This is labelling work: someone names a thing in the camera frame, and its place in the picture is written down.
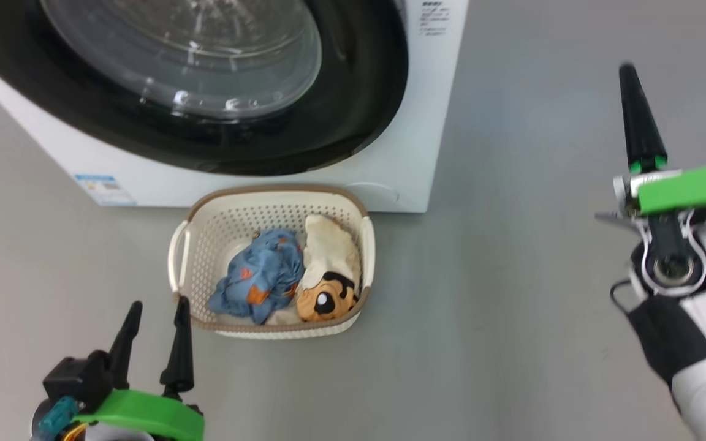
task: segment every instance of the blue and white sticker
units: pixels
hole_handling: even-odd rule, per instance
[[[96,203],[104,206],[134,206],[135,199],[121,187],[113,176],[76,174],[75,180]]]

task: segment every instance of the washing machine door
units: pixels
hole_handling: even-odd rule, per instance
[[[117,148],[210,173],[338,162],[389,125],[389,0],[0,0],[0,77]]]

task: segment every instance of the cable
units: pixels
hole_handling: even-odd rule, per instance
[[[614,285],[612,285],[612,288],[609,290],[609,298],[612,299],[612,303],[617,307],[617,309],[620,310],[625,315],[628,315],[628,311],[625,310],[625,307],[623,307],[620,302],[617,301],[616,298],[614,298],[614,293],[615,291],[619,290],[619,288],[625,287],[625,285],[631,285],[631,280],[630,279],[622,279],[614,282]]]
[[[70,432],[67,432],[67,435],[64,436],[62,441],[76,441],[78,435],[84,432],[84,430],[86,430],[86,424],[78,424],[76,427],[73,427]]]

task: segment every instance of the brown basket rim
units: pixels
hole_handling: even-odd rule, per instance
[[[224,196],[231,196],[231,195],[243,195],[245,193],[263,193],[263,192],[322,192],[322,193],[331,193],[333,195],[340,195],[343,196],[344,198],[350,199],[353,204],[358,207],[359,212],[361,213],[362,217],[369,217],[369,213],[366,211],[366,208],[364,207],[364,204],[357,198],[353,193],[348,192],[348,190],[344,190],[342,188],[337,188],[337,187],[328,187],[328,186],[323,186],[323,185],[258,185],[258,186],[251,186],[251,187],[239,187],[239,188],[230,188],[227,190],[218,190],[217,192],[209,193],[206,196],[203,196],[202,198],[195,203],[191,209],[190,212],[187,215],[187,223],[191,222],[194,216],[199,212],[201,207],[205,206],[205,204],[209,203],[210,201],[213,201],[216,198],[221,198]],[[339,326],[342,323],[345,323],[346,321],[352,319],[355,317],[359,312],[361,312],[362,307],[364,307],[364,304],[366,303],[367,299],[370,298],[370,287],[365,287],[363,288],[361,292],[361,297],[359,298],[359,301],[356,302],[355,306],[353,309],[347,312],[347,314],[343,315],[342,317],[339,318],[334,318],[331,320],[327,320],[325,322],[309,322],[309,323],[298,323],[294,325],[276,325],[276,326],[250,326],[250,325],[223,325],[221,323],[208,323],[204,322],[201,319],[195,317],[195,315],[191,315],[192,319],[192,324],[195,327],[199,327],[201,329],[205,330],[214,330],[214,331],[222,331],[222,332],[230,332],[230,333],[280,333],[280,332],[292,332],[292,331],[303,331],[303,330],[316,330],[316,329],[322,329],[322,328],[329,328],[333,326]],[[182,296],[183,294],[181,292],[173,293],[173,299],[176,301],[176,303],[179,302],[179,296]]]

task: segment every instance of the basket handle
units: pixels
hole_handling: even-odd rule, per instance
[[[184,253],[181,257],[181,273],[176,271],[176,256],[179,253],[179,241],[187,233],[187,227],[189,222],[186,220],[182,222],[176,231],[173,233],[173,237],[170,238],[170,246],[168,247],[168,283],[170,284],[171,290],[174,293],[179,292],[180,282],[184,282],[184,271],[187,268],[187,247],[189,246],[189,238],[184,238]]]
[[[369,216],[362,219],[361,222],[361,241],[362,241],[362,290],[363,288],[372,287],[372,280],[375,278],[375,228],[372,226],[372,219]]]

